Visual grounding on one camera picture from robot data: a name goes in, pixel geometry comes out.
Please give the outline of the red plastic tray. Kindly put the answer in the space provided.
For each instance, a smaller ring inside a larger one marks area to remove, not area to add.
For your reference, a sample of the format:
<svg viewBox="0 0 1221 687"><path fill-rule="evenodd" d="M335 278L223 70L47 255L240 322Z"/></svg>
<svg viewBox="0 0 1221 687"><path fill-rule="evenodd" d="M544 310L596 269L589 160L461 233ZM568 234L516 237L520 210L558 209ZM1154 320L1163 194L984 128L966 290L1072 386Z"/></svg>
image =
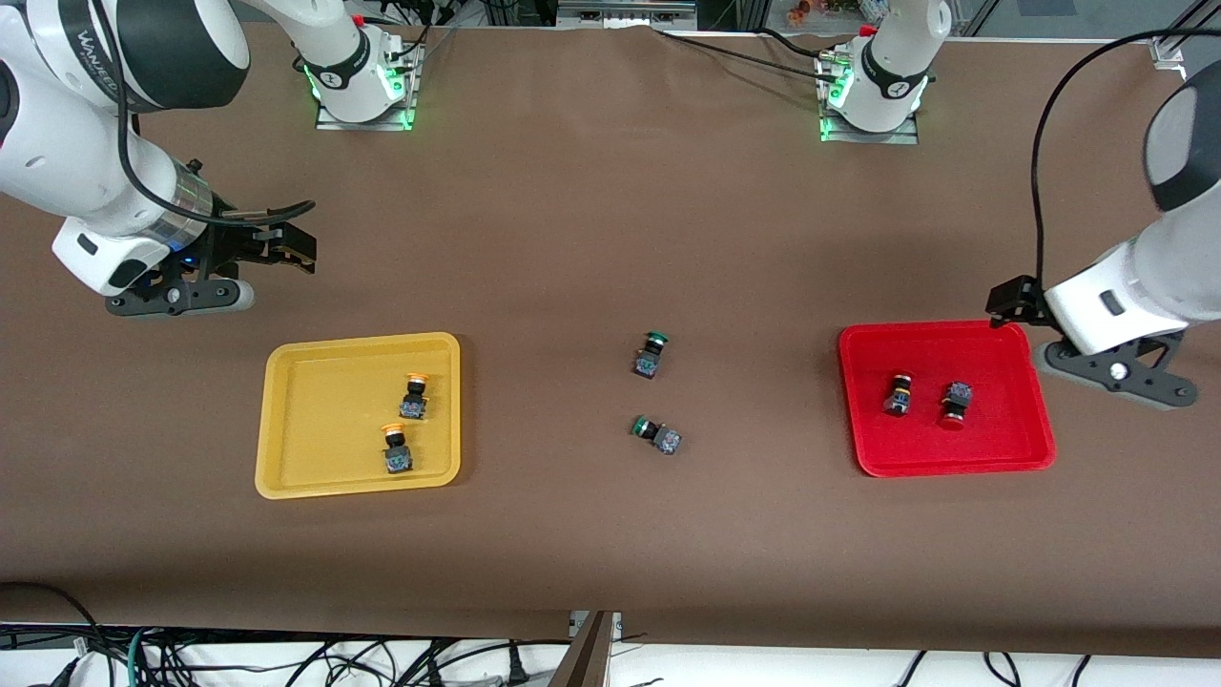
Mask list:
<svg viewBox="0 0 1221 687"><path fill-rule="evenodd" d="M1055 441L1024 331L985 321L852 325L838 336L842 397L860 469L875 478L1031 472ZM913 378L907 416L882 412L895 373ZM943 430L941 397L973 387L965 428Z"/></svg>

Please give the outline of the yellow plastic tray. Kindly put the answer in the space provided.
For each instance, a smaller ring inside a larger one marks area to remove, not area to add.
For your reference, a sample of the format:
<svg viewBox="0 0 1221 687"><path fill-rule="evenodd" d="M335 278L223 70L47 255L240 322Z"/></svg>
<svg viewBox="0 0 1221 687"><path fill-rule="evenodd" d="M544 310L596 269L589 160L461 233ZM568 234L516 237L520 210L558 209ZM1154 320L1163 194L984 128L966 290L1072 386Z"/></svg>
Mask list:
<svg viewBox="0 0 1221 687"><path fill-rule="evenodd" d="M409 373L426 373L424 419L402 419ZM280 347L269 358L256 489L269 500L448 486L462 470L462 344L418 332ZM414 467L388 473L383 425L405 423Z"/></svg>

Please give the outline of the brown table cover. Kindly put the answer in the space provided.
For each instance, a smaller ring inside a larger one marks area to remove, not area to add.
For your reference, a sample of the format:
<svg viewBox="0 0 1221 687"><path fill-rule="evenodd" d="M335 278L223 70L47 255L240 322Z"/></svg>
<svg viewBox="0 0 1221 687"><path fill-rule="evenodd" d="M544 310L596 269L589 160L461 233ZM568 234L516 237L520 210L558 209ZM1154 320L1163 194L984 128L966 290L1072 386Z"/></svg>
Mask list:
<svg viewBox="0 0 1221 687"><path fill-rule="evenodd" d="M104 624L562 636L608 609L650 642L1221 656L1221 326L1175 358L1193 408L1044 379L1042 472L879 480L850 447L838 334L979 318L1031 268L1033 132L1090 44L951 41L919 144L860 145L821 142L797 74L646 28L454 31L414 131L315 131L287 39L249 35L227 109L140 131L239 207L316 201L317 275L118 318L59 220L0 196L0 583ZM258 495L276 348L427 331L462 343L449 486Z"/></svg>

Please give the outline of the dark wooden beam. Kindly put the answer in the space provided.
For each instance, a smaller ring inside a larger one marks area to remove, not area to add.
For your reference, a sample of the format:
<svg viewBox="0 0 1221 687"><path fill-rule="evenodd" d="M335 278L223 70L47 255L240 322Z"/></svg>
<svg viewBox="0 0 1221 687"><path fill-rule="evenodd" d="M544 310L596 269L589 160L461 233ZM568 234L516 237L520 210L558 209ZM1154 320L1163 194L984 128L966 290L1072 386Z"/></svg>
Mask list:
<svg viewBox="0 0 1221 687"><path fill-rule="evenodd" d="M610 613L591 613L567 648L547 687L607 687L610 661Z"/></svg>

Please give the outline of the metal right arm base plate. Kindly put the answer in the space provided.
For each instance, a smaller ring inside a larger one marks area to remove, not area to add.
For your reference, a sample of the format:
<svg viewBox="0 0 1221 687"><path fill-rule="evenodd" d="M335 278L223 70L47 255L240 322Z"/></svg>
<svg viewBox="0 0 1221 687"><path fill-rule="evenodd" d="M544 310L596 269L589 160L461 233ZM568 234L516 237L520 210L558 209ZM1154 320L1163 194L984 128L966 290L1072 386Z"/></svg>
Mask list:
<svg viewBox="0 0 1221 687"><path fill-rule="evenodd" d="M413 131L418 100L422 89L424 48L389 52L375 67L357 74L348 90L324 94L311 82L317 103L315 126L319 131Z"/></svg>

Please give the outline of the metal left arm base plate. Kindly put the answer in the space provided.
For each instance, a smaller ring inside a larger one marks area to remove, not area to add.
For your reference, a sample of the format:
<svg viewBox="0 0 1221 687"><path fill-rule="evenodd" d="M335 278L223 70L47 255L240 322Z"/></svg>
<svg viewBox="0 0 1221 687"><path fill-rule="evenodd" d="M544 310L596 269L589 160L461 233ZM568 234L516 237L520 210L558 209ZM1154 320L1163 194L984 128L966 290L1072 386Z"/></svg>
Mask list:
<svg viewBox="0 0 1221 687"><path fill-rule="evenodd" d="M830 82L817 87L818 117L821 142L845 142L860 144L916 145L919 143L919 122L916 111L919 109L919 96L907 110L904 122L897 129L871 132L860 129L851 123L838 105L858 83L850 66L849 52L823 51L814 59L816 74L830 74Z"/></svg>

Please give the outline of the green push button switch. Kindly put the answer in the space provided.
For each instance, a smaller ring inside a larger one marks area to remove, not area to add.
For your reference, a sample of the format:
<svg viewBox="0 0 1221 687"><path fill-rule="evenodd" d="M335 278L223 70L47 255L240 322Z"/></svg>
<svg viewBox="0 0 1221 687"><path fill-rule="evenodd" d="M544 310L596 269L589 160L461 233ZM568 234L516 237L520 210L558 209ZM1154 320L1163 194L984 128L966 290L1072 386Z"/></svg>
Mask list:
<svg viewBox="0 0 1221 687"><path fill-rule="evenodd" d="M643 340L643 347L639 348L632 358L632 373L645 379L653 379L661 365L661 356L669 339L661 331L650 331Z"/></svg>
<svg viewBox="0 0 1221 687"><path fill-rule="evenodd" d="M674 455L681 445L683 436L675 430L662 423L657 423L646 416L639 416L632 423L631 433L642 441L647 441L651 447L662 451L663 455Z"/></svg>

